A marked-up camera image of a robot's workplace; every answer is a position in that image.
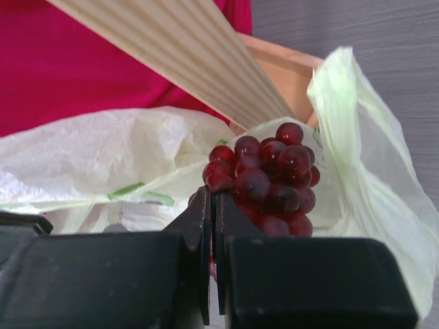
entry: grape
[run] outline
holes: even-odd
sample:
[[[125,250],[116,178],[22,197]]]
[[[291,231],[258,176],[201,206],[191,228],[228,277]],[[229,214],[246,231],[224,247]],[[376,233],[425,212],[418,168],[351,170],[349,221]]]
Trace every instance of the grape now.
[[[294,188],[299,193],[299,210],[304,214],[307,214],[313,210],[314,206],[316,205],[316,195],[308,186],[302,184],[295,184]]]
[[[314,166],[314,162],[316,161],[316,154],[314,153],[314,151],[312,150],[312,148],[302,145],[305,149],[307,149],[308,153],[309,153],[309,158],[311,159],[311,166]]]
[[[235,203],[237,203],[238,200],[241,201],[241,198],[239,197],[238,190],[236,189],[236,184],[235,184],[235,187],[233,187],[230,190],[230,195],[232,195],[233,199],[235,200]]]
[[[223,160],[232,165],[235,162],[235,153],[225,145],[217,146],[209,154],[209,161],[215,160]]]
[[[288,236],[288,224],[280,217],[271,214],[260,214],[253,224],[269,236]]]
[[[227,191],[233,187],[233,179],[230,176],[216,173],[206,179],[206,185],[210,188],[212,194]]]
[[[310,238],[313,235],[313,224],[301,211],[293,212],[285,217],[289,235],[296,238]]]
[[[286,148],[287,146],[279,141],[269,142],[262,148],[260,157],[270,171],[275,171],[278,168],[279,154]]]
[[[305,186],[309,186],[311,184],[311,179],[311,170],[308,170],[303,175],[298,175],[295,172],[285,174],[285,180],[288,184],[303,184]]]
[[[273,184],[264,203],[264,210],[284,215],[299,208],[299,194],[290,187],[282,184]]]
[[[233,164],[233,165],[230,165],[230,171],[232,172],[231,173],[231,178],[233,178],[233,179],[235,179],[236,178],[236,162]]]
[[[262,166],[262,160],[257,156],[243,156],[236,164],[236,174],[239,175],[246,169],[258,169]]]
[[[226,176],[232,175],[232,168],[230,165],[223,160],[215,160],[207,164],[203,170],[203,181],[206,182],[206,179],[213,174],[221,173]]]
[[[283,123],[277,128],[276,140],[285,143],[286,145],[300,145],[302,139],[302,128],[296,123]]]
[[[260,149],[259,141],[251,136],[242,136],[235,144],[235,154],[238,157],[257,156]]]
[[[236,197],[234,197],[233,199],[235,200],[238,209],[243,213],[243,215],[249,218],[249,220],[254,221],[254,219],[261,210],[260,207],[258,207],[256,204],[246,202]]]
[[[263,202],[270,191],[270,179],[260,169],[247,169],[235,180],[237,194],[241,199]]]
[[[269,142],[274,142],[276,139],[274,137],[268,137],[260,142],[261,148],[266,146]]]
[[[286,181],[285,176],[280,175],[279,173],[274,173],[275,175],[268,175],[270,177],[270,181],[272,184],[284,184]]]
[[[311,168],[311,158],[307,149],[301,146],[286,147],[277,158],[279,169],[283,173],[298,173],[303,175]]]
[[[309,171],[311,172],[311,181],[309,183],[309,187],[314,187],[320,181],[320,172],[316,166],[312,166]]]

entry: bunch of red grapes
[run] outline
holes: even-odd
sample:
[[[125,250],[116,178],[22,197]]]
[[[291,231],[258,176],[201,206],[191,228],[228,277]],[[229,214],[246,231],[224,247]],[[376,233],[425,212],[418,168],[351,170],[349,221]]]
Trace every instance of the bunch of red grapes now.
[[[217,146],[203,180],[213,194],[230,191],[241,212],[266,234],[309,237],[313,226],[306,214],[316,204],[311,187],[320,172],[314,152],[302,140],[299,125],[284,123],[273,138],[259,142],[242,136],[235,151]]]

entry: wooden plank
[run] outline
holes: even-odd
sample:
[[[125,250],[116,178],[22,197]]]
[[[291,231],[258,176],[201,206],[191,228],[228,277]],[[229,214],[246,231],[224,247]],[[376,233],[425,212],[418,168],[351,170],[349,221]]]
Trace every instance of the wooden plank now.
[[[258,38],[239,35],[299,121],[311,127],[318,125],[317,116],[307,97],[313,70],[323,60]]]
[[[213,1],[48,2],[241,127],[291,115]]]

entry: gray surface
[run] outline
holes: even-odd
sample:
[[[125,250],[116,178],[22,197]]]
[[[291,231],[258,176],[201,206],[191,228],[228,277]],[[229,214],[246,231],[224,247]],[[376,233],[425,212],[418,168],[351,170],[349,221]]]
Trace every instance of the gray surface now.
[[[252,11],[258,38],[321,58],[353,46],[439,207],[439,0],[252,0]],[[439,328],[439,284],[436,291],[423,328]]]

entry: person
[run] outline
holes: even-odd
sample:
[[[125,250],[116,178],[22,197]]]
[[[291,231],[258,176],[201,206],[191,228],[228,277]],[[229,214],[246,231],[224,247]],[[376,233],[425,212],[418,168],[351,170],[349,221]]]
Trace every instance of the person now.
[[[250,0],[215,0],[251,34]],[[0,137],[115,108],[175,106],[224,117],[45,0],[0,0]]]

